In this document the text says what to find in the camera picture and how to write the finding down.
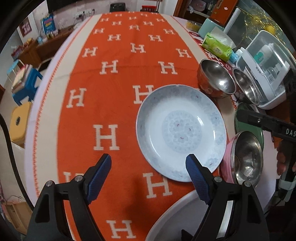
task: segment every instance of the bottle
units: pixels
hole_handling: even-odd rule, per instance
[[[254,60],[261,67],[272,56],[273,50],[274,50],[274,44],[273,43],[264,45],[258,51],[258,53],[254,56]]]
[[[237,56],[240,57],[244,51],[245,51],[245,48],[241,47],[241,48],[238,49],[235,53],[236,53]]]
[[[235,64],[235,62],[239,59],[239,56],[233,52],[233,50],[231,50],[231,55],[230,55],[230,58],[229,58],[229,61],[233,64]]]
[[[212,0],[210,3],[207,4],[205,14],[208,15],[208,16],[211,16],[213,7],[214,7],[214,0]]]
[[[277,75],[280,70],[281,70],[281,65],[279,63],[277,63],[274,68],[273,67],[267,68],[267,70],[264,72],[264,74],[265,74],[266,78],[268,79],[268,81],[270,83],[272,83],[277,78]]]

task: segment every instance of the yellow stool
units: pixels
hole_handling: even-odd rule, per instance
[[[31,111],[31,102],[16,107],[10,120],[10,139],[16,145],[24,148],[28,119]]]

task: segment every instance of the blue gripper pad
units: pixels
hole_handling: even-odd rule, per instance
[[[98,195],[102,189],[102,186],[111,170],[111,156],[107,155],[103,160],[103,163],[94,174],[94,177],[89,182],[88,185],[88,193],[87,193],[87,201],[90,204],[92,201],[98,198]]]
[[[203,200],[206,204],[209,204],[211,201],[209,195],[209,185],[190,155],[186,157],[186,169],[200,200]]]

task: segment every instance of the wall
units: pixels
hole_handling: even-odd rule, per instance
[[[22,41],[18,32],[14,31],[0,54],[0,85],[2,85],[3,87],[7,80],[7,70],[13,64],[13,58],[11,57],[13,49],[11,47],[19,45],[22,45]]]
[[[178,0],[163,0],[159,5],[159,13],[173,15]],[[156,6],[156,1],[138,0],[136,11],[142,9],[142,5]]]
[[[54,13],[55,26],[61,29],[77,23],[74,14],[89,8],[95,9],[95,14],[109,12],[110,4],[116,2],[125,2],[128,11],[136,11],[137,0],[82,0],[56,11]],[[42,28],[40,19],[44,18],[47,14],[48,8],[46,1],[42,2],[33,10],[33,16],[39,31]]]
[[[17,28],[18,34],[19,34],[20,39],[22,40],[23,43],[25,43],[30,38],[37,39],[38,36],[40,35],[38,30],[37,30],[37,26],[35,24],[35,19],[34,19],[33,13],[30,13],[28,18],[29,18],[29,22],[30,22],[30,25],[31,25],[31,28],[32,28],[32,31],[30,33],[28,33],[27,35],[25,35],[23,37],[22,33],[20,31],[20,27]]]

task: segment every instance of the blue stool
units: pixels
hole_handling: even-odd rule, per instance
[[[29,96],[29,101],[32,101],[34,99],[36,91],[38,89],[38,87],[35,87],[37,77],[39,77],[40,79],[43,78],[43,76],[36,69],[32,68],[27,77],[24,88],[12,95],[15,103],[17,103],[19,106],[22,105],[20,101],[27,96]]]

